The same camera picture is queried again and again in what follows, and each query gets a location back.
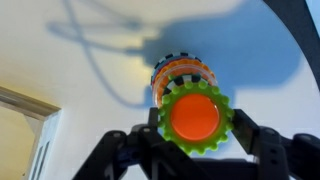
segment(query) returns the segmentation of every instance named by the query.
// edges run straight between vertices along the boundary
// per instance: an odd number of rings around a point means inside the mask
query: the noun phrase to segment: gear teeth
[[[216,143],[214,143],[214,144],[212,144],[212,145],[209,147],[209,149],[210,149],[211,151],[217,151],[217,150],[218,150],[218,145],[217,145]]]
[[[212,93],[215,95],[220,94],[220,89],[218,88],[218,86],[212,86]]]
[[[170,74],[170,75],[168,76],[168,79],[169,79],[170,81],[174,80],[175,78],[176,78],[176,76],[173,75],[173,74]]]
[[[219,139],[221,142],[227,142],[228,141],[228,136],[227,135],[222,135]]]
[[[233,129],[234,129],[234,125],[231,122],[229,122],[227,124],[227,130],[233,130]]]
[[[164,116],[166,114],[166,111],[163,108],[160,108],[158,113],[160,116]]]
[[[162,97],[162,104],[169,104],[170,103],[170,95],[164,95]]]
[[[223,103],[224,105],[228,105],[229,102],[230,102],[230,99],[229,99],[227,96],[223,96],[223,97],[222,97],[222,103]]]
[[[193,142],[182,139],[174,130],[170,122],[171,109],[174,104],[182,97],[188,94],[202,94],[211,99],[217,106],[219,111],[219,126],[208,138],[201,141]],[[163,105],[159,110],[160,121],[159,126],[164,127],[163,137],[166,140],[172,140],[175,142],[184,152],[190,154],[196,152],[199,155],[203,155],[206,150],[217,151],[220,142],[227,142],[228,136],[226,133],[233,129],[231,122],[234,115],[234,111],[228,106],[229,98],[220,93],[220,89],[217,86],[209,86],[204,82],[192,83],[190,81],[184,83],[184,85],[176,86],[172,89],[171,93],[163,96]]]
[[[203,156],[205,153],[206,153],[206,149],[205,148],[201,148],[201,149],[198,149],[198,152],[197,152],[199,155]]]
[[[208,87],[208,84],[204,81],[200,81],[198,85],[200,89],[206,89]]]
[[[172,88],[172,93],[173,94],[177,95],[177,94],[179,94],[179,92],[180,92],[180,88],[178,86]]]
[[[191,88],[193,87],[193,83],[190,82],[190,81],[188,81],[188,82],[186,82],[186,83],[184,84],[184,87],[185,87],[186,89],[191,89]]]
[[[227,114],[227,116],[228,116],[229,118],[232,118],[232,117],[234,116],[234,111],[229,108],[229,109],[227,110],[226,114]]]

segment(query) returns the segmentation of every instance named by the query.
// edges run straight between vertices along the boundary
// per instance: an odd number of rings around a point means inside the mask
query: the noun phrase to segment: orange circle
[[[188,141],[209,137],[219,125],[216,105],[202,94],[189,94],[180,98],[171,111],[174,131]]]

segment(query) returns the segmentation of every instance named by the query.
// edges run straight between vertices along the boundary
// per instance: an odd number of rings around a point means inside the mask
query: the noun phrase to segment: wall
[[[21,179],[26,172],[34,134],[24,116],[0,107],[0,179]]]

